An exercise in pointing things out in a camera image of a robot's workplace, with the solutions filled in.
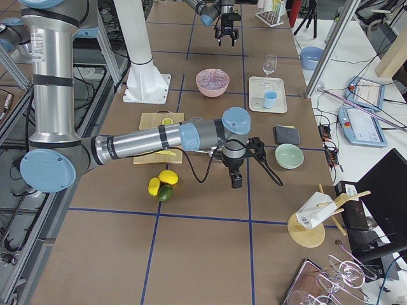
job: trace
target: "pink bowl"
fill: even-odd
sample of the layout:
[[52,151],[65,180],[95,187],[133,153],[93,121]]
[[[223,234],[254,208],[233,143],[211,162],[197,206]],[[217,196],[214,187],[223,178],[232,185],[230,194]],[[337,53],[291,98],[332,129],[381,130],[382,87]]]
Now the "pink bowl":
[[221,69],[205,69],[195,78],[199,91],[207,97],[222,95],[229,85],[229,75]]

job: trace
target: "gray cloth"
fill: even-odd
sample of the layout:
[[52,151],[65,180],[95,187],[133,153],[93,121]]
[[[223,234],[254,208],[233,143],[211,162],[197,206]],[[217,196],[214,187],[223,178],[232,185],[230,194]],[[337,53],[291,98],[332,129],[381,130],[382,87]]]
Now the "gray cloth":
[[300,144],[300,134],[298,130],[291,127],[277,125],[273,127],[275,142],[277,144]]

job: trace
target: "red object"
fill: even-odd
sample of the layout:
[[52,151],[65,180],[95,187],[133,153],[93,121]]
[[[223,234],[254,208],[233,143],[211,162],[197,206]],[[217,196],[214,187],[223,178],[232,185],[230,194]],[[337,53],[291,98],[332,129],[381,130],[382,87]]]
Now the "red object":
[[290,12],[290,17],[289,17],[290,27],[294,27],[295,20],[297,20],[298,12],[300,11],[300,8],[301,8],[301,0],[296,0],[294,2],[293,7],[291,8],[291,12]]

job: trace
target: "computer monitor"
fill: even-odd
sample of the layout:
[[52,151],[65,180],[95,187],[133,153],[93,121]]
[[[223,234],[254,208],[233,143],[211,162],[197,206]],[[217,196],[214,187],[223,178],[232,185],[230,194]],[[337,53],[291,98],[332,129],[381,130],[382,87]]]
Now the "computer monitor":
[[390,240],[389,245],[358,258],[370,261],[394,252],[407,255],[407,160],[392,149],[355,186],[358,191],[371,191],[362,201]]

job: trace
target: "black tripod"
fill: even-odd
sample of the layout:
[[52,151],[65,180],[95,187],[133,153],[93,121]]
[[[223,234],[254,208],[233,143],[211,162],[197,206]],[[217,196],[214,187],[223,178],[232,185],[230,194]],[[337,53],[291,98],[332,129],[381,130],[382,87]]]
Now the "black tripod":
[[295,30],[294,35],[297,35],[298,31],[301,29],[301,27],[304,25],[306,21],[307,25],[306,28],[310,27],[311,20],[314,20],[314,38],[317,37],[317,12],[316,12],[316,7],[318,4],[318,0],[310,0],[310,7],[308,9],[308,15],[304,18],[300,26]]

